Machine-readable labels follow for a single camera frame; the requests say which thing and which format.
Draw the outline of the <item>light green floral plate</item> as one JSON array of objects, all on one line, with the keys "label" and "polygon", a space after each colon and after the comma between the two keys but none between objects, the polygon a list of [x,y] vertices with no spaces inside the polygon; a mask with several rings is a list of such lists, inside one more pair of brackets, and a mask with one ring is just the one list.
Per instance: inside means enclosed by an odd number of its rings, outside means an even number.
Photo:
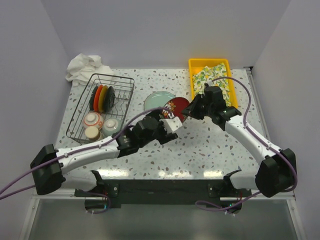
[{"label": "light green floral plate", "polygon": [[168,91],[156,91],[151,93],[144,101],[144,110],[163,107],[168,101],[176,96]]}]

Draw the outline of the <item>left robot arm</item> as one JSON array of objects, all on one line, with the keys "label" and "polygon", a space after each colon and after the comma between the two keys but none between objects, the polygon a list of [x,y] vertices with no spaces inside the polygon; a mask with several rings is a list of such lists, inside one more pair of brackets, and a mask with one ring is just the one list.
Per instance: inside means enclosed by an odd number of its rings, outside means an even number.
[{"label": "left robot arm", "polygon": [[55,149],[48,144],[30,164],[38,195],[48,195],[60,188],[83,190],[99,196],[104,184],[97,173],[88,176],[69,176],[69,172],[99,162],[135,154],[140,148],[157,140],[165,144],[177,139],[176,131],[183,126],[178,117],[155,118],[145,116],[135,125],[127,125],[113,136],[73,148]]}]

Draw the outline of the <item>yellow patterned plate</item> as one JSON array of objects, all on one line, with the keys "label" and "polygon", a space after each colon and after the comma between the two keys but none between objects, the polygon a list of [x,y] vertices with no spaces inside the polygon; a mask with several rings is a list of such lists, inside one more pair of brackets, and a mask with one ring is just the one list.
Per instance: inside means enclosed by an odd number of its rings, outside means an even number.
[{"label": "yellow patterned plate", "polygon": [[98,110],[100,113],[104,113],[104,101],[105,101],[105,97],[108,91],[108,87],[106,85],[104,85],[101,89],[100,95],[99,95],[99,99],[98,99]]}]

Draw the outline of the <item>red floral plate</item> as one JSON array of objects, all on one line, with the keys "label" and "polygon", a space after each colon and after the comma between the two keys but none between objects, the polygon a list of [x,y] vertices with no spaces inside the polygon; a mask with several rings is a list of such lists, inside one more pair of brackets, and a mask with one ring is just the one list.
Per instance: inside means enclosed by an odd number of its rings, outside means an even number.
[{"label": "red floral plate", "polygon": [[162,115],[166,119],[179,117],[180,121],[184,123],[187,119],[187,115],[184,115],[182,111],[190,104],[190,102],[184,97],[175,97],[169,100],[164,107],[167,109],[162,110]]}]

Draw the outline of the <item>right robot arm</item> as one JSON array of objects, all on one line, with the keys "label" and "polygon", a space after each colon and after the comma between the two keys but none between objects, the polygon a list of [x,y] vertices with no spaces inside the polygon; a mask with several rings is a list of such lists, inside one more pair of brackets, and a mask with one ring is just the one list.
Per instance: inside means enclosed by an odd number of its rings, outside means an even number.
[{"label": "right robot arm", "polygon": [[241,189],[260,191],[271,198],[278,193],[290,192],[297,186],[297,163],[295,153],[281,149],[263,137],[246,121],[246,115],[227,106],[222,91],[217,86],[208,86],[203,94],[197,94],[181,113],[197,120],[204,117],[223,131],[233,136],[253,156],[259,168],[257,172],[233,171],[226,176],[223,192],[230,197]]}]

